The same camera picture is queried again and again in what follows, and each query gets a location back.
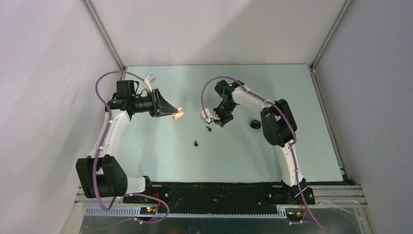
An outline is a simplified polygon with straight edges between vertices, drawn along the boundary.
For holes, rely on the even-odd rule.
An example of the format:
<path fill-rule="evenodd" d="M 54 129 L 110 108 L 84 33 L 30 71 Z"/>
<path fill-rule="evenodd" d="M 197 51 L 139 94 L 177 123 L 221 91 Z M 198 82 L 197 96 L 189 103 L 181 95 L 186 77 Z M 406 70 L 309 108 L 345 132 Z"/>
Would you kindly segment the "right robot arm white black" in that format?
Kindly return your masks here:
<path fill-rule="evenodd" d="M 284 99 L 273 101 L 261 97 L 240 81 L 227 83 L 221 80 L 215 85 L 214 90 L 222 101 L 218 107 L 203 112 L 207 123 L 213 122 L 219 127 L 224 127 L 233 120 L 232 112 L 238 105 L 259 113 L 264 138 L 278 150 L 282 167 L 283 197 L 290 204 L 301 200 L 307 183 L 295 155 L 297 124 L 288 102 Z"/>

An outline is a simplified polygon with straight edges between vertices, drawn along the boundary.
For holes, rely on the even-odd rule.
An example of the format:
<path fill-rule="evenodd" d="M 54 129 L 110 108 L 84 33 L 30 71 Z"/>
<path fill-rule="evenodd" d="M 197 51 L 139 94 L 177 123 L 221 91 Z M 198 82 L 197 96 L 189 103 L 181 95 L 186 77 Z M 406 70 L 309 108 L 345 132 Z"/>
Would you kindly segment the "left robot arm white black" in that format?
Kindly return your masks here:
<path fill-rule="evenodd" d="M 117 197 L 135 193 L 142 203 L 152 201 L 154 190 L 148 176 L 127 175 L 117 160 L 122 136 L 136 113 L 151 117 L 173 115 L 178 109 L 168 103 L 158 89 L 138 94 L 139 83 L 123 80 L 116 83 L 116 92 L 105 107 L 105 119 L 99 138 L 85 158 L 76 162 L 76 171 L 87 198 Z"/>

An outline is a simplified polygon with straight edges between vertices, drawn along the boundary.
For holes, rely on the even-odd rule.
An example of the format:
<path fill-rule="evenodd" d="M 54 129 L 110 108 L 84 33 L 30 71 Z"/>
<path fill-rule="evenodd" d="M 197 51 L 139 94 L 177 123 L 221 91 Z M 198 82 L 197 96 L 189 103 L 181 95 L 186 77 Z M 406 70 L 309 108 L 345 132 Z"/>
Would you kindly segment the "black earbud charging case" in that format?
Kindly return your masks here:
<path fill-rule="evenodd" d="M 253 119 L 250 121 L 250 127 L 253 129 L 258 130 L 261 128 L 261 126 L 262 126 L 262 123 L 258 120 Z"/>

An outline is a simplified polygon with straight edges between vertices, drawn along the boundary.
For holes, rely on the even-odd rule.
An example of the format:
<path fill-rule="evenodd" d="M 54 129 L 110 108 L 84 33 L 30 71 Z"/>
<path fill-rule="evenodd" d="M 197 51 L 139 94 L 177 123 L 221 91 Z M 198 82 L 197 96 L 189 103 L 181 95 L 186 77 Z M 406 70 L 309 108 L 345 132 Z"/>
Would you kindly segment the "beige earbud charging case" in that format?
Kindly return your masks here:
<path fill-rule="evenodd" d="M 177 108 L 177 112 L 172 115 L 173 120 L 179 120 L 184 115 L 184 111 L 182 107 Z"/>

